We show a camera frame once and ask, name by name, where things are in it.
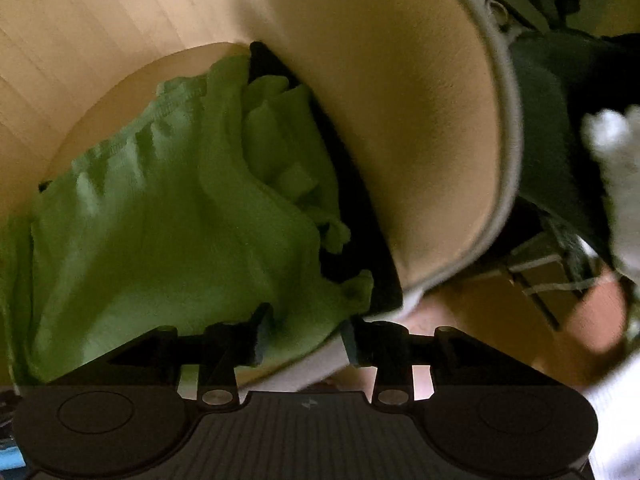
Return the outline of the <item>beige shell chair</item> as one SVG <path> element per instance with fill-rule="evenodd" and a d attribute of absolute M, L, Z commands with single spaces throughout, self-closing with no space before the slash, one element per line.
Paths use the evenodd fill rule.
<path fill-rule="evenodd" d="M 373 198 L 403 288 L 436 285 L 460 270 L 497 229 L 503 210 L 502 152 L 514 133 L 509 66 L 473 0 L 34 0 L 47 21 L 71 6 L 76 24 L 55 29 L 50 62 L 122 73 L 102 29 L 121 47 L 124 21 L 150 8 L 149 26 L 184 26 L 228 42 L 253 76 L 307 86 L 332 162 L 338 206 L 346 188 L 328 136 L 336 131 Z"/>

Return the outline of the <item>green ribbed knit top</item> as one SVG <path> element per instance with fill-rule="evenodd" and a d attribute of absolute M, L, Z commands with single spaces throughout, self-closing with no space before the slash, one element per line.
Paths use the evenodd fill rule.
<path fill-rule="evenodd" d="M 12 380 L 59 378 L 158 326 L 197 335 L 270 304 L 262 367 L 306 356 L 369 310 L 373 278 L 332 275 L 352 229 L 304 84 L 246 55 L 157 87 L 1 226 Z"/>

